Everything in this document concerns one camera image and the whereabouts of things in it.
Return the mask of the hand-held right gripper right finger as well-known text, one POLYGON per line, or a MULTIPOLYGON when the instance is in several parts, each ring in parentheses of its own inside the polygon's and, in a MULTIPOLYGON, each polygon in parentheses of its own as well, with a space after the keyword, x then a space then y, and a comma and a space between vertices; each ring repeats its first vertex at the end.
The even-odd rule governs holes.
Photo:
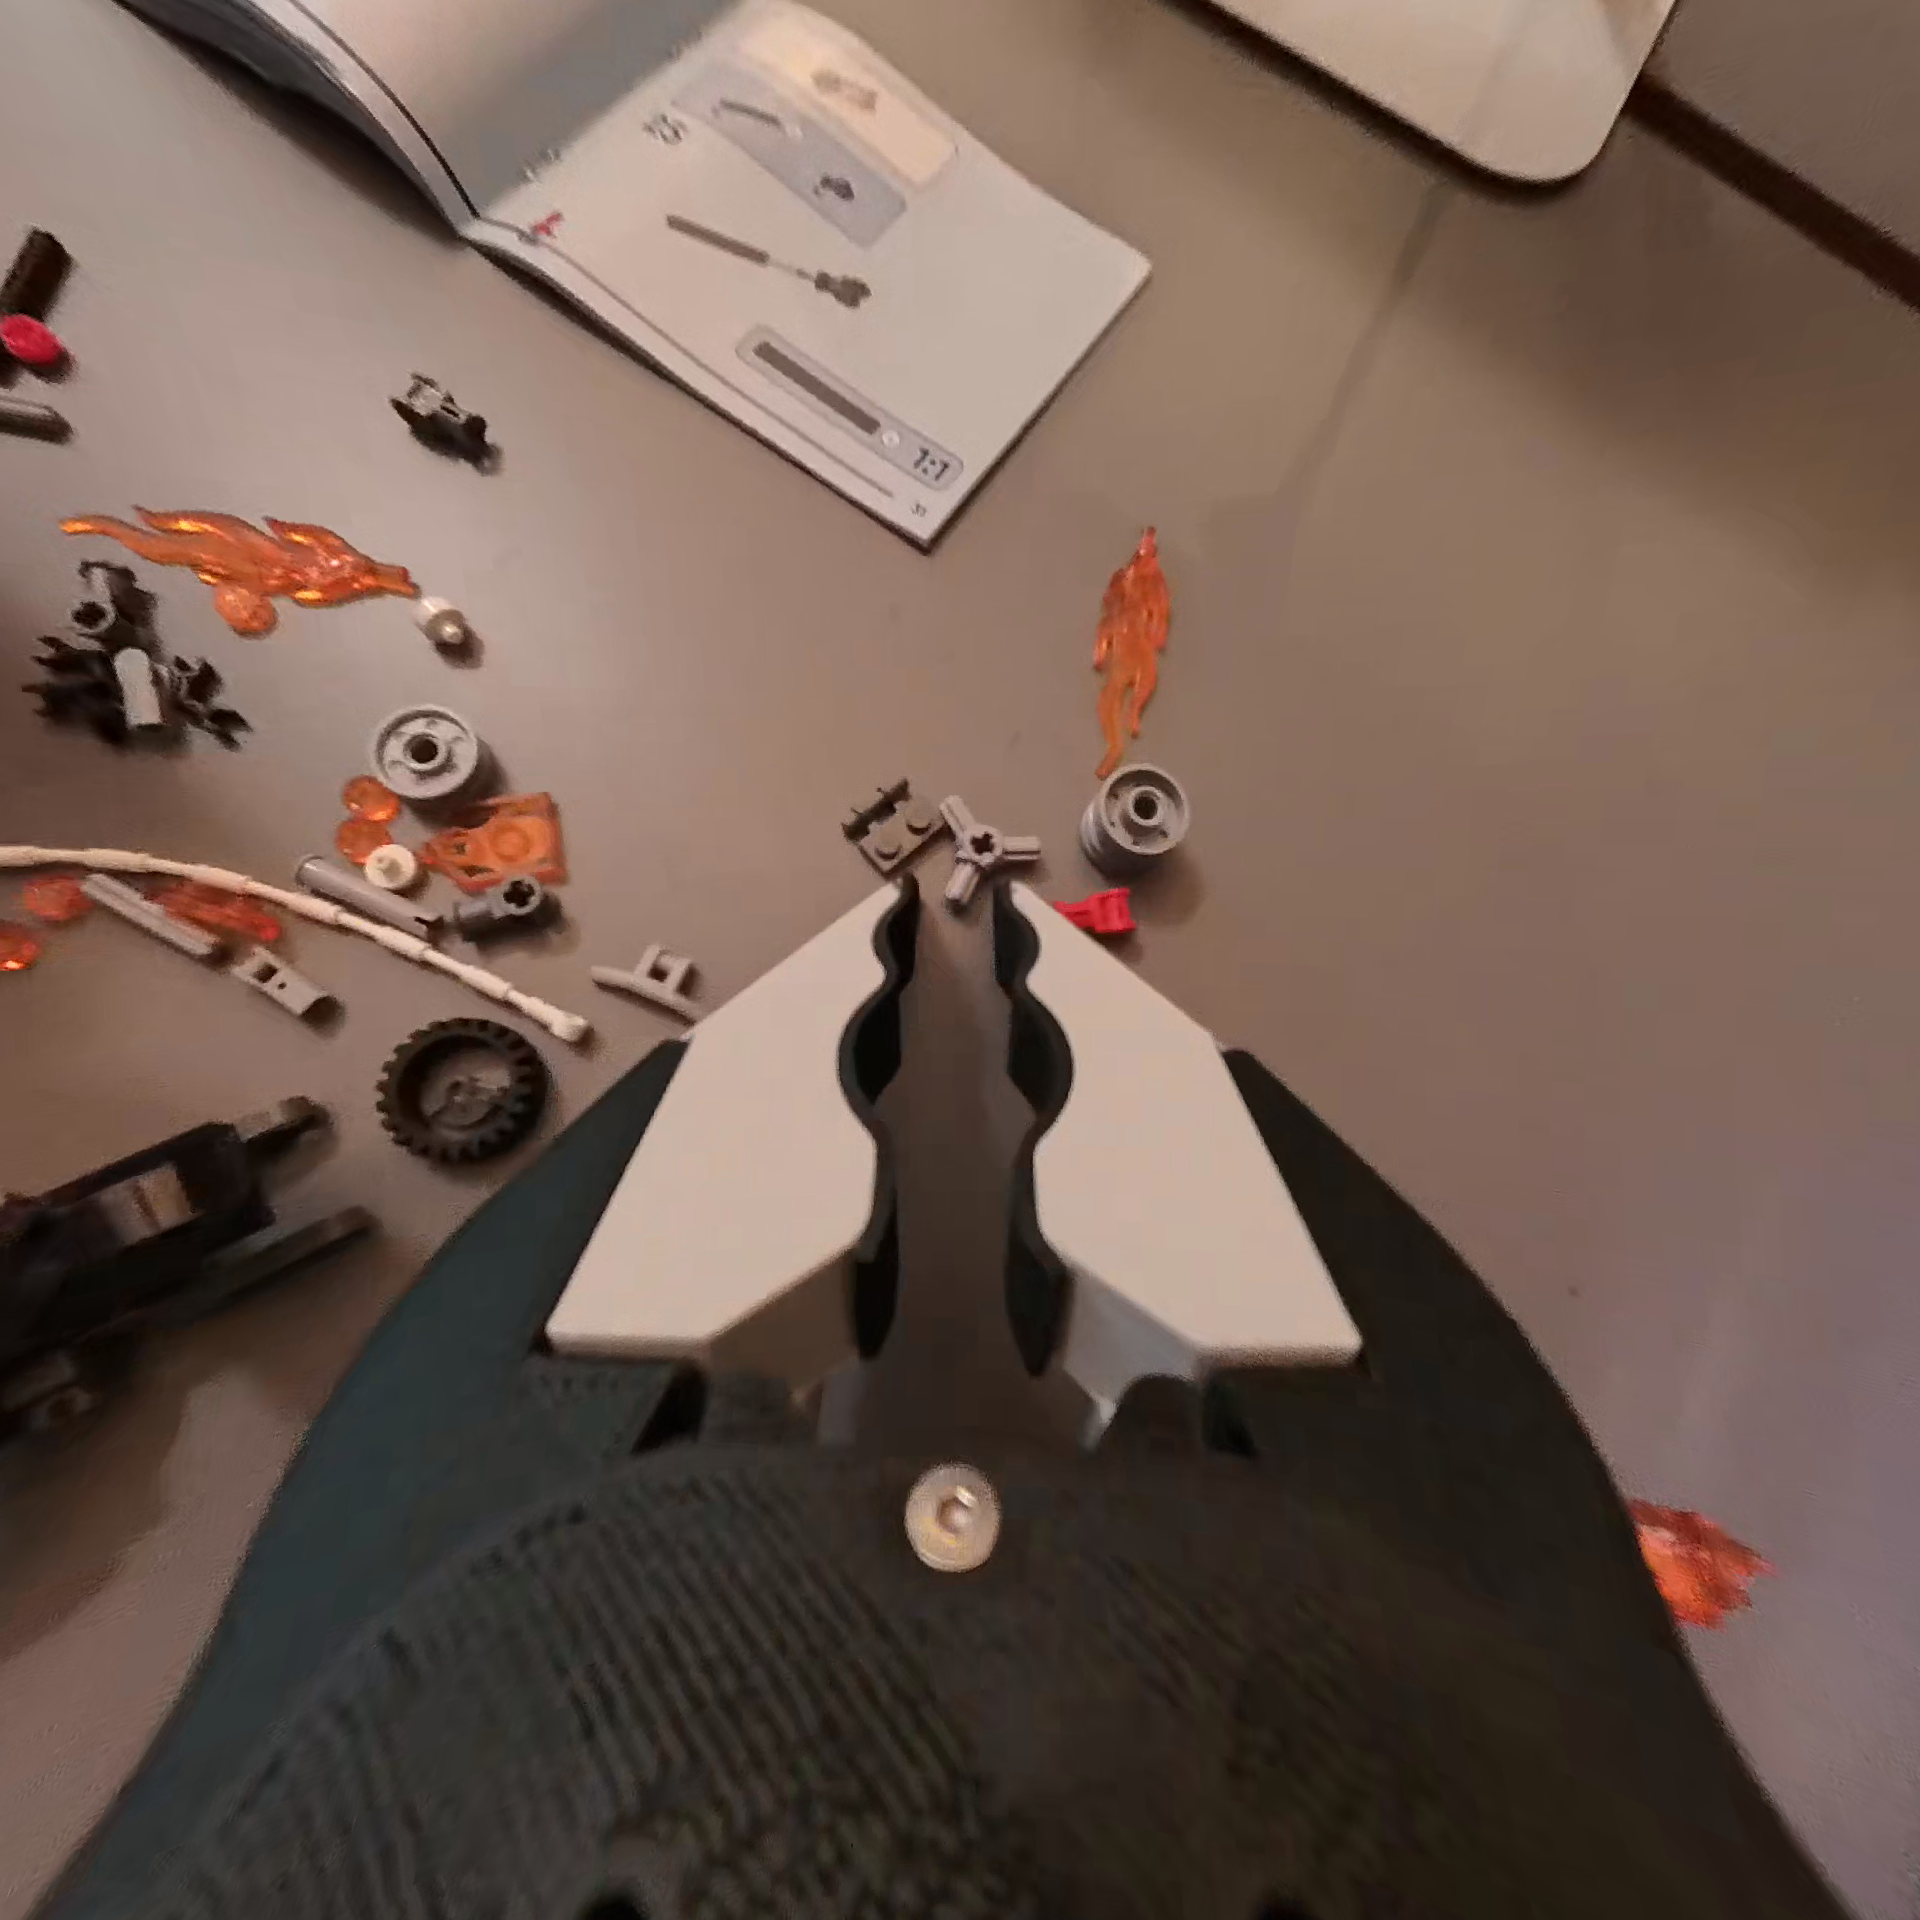
POLYGON ((991 891, 1014 1160, 1006 1302, 1030 1375, 1102 1433, 1142 1380, 1362 1352, 1226 1046, 1021 883, 991 891))

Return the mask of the grey lego cross connector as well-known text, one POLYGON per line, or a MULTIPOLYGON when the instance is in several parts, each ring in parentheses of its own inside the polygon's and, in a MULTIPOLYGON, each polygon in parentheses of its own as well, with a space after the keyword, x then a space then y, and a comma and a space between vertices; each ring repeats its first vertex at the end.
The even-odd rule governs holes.
POLYGON ((563 920, 557 895, 533 875, 515 875, 447 913, 447 931, 464 944, 494 947, 546 932, 563 920))

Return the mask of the black lego model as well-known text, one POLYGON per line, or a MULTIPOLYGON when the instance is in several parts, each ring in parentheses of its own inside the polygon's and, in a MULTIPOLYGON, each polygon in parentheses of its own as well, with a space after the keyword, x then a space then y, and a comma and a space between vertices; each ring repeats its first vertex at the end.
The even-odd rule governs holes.
POLYGON ((288 1097, 4 1197, 4 1448, 94 1415, 147 1336, 197 1326, 373 1237, 364 1206, 276 1213, 276 1165, 327 1129, 323 1103, 288 1097))

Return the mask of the grey lego wheel hub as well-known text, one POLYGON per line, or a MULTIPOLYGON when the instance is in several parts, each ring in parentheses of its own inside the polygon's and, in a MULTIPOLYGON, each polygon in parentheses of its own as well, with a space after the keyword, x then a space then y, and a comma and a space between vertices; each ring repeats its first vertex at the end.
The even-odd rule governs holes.
POLYGON ((496 791, 496 759, 458 711, 407 703, 384 718, 368 747, 368 769, 418 812, 446 814, 496 791))
POLYGON ((1164 868, 1192 824, 1183 783, 1149 760, 1128 760, 1099 780, 1079 823, 1079 845, 1104 875, 1131 880, 1164 868))

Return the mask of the grey lego propeller piece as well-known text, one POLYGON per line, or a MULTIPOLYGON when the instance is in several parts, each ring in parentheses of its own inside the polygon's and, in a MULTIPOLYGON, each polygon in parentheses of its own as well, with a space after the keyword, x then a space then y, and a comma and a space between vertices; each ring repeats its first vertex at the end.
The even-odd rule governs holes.
POLYGON ((941 801, 941 816, 951 832, 951 871, 944 885, 944 905, 959 912, 971 905, 981 885, 1003 871, 1019 871, 1042 859, 1042 841, 1028 832, 1003 832, 973 816, 973 809, 958 796, 941 801))

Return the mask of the orange transparent lego flame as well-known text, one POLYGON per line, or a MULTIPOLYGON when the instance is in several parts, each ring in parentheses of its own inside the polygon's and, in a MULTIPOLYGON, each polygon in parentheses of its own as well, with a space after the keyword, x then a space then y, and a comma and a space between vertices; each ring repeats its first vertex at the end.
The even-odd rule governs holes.
POLYGON ((1102 675, 1102 683, 1095 718, 1104 745, 1096 776, 1117 769, 1141 733, 1146 709, 1158 687, 1168 630, 1170 591, 1158 531, 1147 525, 1131 558, 1109 579, 1096 613, 1092 670, 1102 675))
POLYGON ((252 520, 227 512, 135 509, 131 519, 59 519, 68 536, 103 536, 160 566, 186 569, 210 587, 219 619, 243 638, 276 629, 279 600, 338 607, 373 597, 416 600, 414 573, 312 520, 252 520))

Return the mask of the orange transparent lego plate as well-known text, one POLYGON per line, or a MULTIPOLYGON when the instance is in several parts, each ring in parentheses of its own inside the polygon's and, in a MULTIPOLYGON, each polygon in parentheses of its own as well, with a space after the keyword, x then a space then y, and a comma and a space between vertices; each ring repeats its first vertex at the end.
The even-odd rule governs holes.
POLYGON ((541 886, 568 880, 559 804, 546 791, 476 801, 460 823, 424 836, 418 859, 461 895, 486 894, 508 880, 541 886))

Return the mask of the black lego tyre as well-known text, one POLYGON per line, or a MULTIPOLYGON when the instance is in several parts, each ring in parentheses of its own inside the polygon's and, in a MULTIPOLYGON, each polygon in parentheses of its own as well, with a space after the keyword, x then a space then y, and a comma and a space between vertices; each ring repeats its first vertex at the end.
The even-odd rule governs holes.
POLYGON ((533 1136, 550 1076, 540 1049, 515 1028, 485 1016, 439 1019, 384 1062, 375 1112, 389 1137, 421 1160, 482 1165, 533 1136))

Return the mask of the black spiky lego piece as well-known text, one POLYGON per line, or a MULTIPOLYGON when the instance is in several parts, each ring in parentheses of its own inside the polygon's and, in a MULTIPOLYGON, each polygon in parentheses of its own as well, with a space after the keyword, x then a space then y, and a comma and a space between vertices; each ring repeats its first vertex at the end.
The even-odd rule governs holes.
POLYGON ((22 692, 44 719, 116 749, 172 752, 188 733, 238 749, 252 723, 228 703, 219 670, 168 653, 155 599, 131 566, 87 559, 66 630, 44 636, 22 692))

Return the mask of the orange transparent lego cylinder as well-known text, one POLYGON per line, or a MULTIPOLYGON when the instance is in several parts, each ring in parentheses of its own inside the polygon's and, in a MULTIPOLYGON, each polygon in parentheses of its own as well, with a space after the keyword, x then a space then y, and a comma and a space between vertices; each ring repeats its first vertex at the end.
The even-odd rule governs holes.
POLYGON ((150 886, 150 900, 172 919, 234 944, 276 947, 282 920, 253 895, 204 880, 168 877, 150 886))

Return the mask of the light grey lego axle pin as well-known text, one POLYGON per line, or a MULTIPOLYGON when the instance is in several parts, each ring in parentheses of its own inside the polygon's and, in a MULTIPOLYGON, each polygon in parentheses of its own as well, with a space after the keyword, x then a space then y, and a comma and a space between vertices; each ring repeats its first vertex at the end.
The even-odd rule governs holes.
POLYGON ((375 886, 358 871, 332 864, 320 855, 310 855, 294 868, 294 885, 320 900, 338 905, 364 920, 375 920, 384 927, 407 932, 421 941, 437 941, 440 935, 440 917, 421 910, 407 895, 375 886))

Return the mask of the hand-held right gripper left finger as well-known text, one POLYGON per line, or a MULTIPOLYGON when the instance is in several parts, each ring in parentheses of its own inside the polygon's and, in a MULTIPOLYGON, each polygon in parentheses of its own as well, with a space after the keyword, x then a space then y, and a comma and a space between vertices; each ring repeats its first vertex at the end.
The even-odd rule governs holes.
POLYGON ((543 1324, 573 1358, 856 1361, 896 1320, 920 891, 896 880, 698 1021, 543 1324))

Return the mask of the lego instruction booklet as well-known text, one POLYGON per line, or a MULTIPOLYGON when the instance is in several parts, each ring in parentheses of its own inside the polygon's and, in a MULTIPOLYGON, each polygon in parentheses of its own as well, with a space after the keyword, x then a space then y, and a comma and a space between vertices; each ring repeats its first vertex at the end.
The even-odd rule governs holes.
POLYGON ((1149 279, 806 4, 131 4, 930 548, 1149 279))

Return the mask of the dark grey lego bar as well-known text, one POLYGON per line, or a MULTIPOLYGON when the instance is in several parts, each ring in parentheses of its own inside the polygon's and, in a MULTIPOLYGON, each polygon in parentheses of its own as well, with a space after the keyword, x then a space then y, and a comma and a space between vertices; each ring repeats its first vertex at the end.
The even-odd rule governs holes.
POLYGON ((224 940, 192 920, 176 919, 158 900, 122 877, 90 871, 80 877, 80 891, 108 913, 142 931, 158 944, 197 959, 199 964, 227 957, 224 940))

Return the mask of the black lego part with flames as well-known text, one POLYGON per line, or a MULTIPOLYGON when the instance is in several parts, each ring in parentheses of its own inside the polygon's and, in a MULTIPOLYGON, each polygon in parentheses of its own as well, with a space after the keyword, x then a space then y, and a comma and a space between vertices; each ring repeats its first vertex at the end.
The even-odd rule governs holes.
POLYGON ((1770 1559, 1694 1508, 1628 1499, 1640 1559, 1682 1627, 1715 1629, 1752 1604, 1770 1559))

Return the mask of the black and red lego pin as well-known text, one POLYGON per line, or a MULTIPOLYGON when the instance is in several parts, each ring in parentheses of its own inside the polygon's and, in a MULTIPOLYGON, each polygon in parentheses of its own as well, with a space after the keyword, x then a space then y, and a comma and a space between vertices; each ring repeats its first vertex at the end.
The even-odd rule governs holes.
POLYGON ((22 371, 58 372, 64 339, 51 316, 71 271, 71 253, 53 230, 27 229, 2 273, 2 387, 22 371))

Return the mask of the small black lego connector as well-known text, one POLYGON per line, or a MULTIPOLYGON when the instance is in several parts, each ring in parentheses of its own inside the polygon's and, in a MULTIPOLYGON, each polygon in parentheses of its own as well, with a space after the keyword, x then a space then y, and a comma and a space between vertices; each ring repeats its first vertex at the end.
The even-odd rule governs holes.
POLYGON ((389 405, 423 447, 480 472, 494 471, 496 446, 488 420, 460 405, 432 375, 414 372, 389 405))

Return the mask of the small grey lego clip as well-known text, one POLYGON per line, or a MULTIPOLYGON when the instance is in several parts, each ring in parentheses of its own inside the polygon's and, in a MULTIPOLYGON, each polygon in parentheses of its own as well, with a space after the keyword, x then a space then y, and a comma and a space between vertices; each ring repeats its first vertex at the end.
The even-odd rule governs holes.
POLYGON ((228 979, 301 1023, 327 1023, 340 1013, 334 995, 268 947, 238 951, 224 968, 228 979))

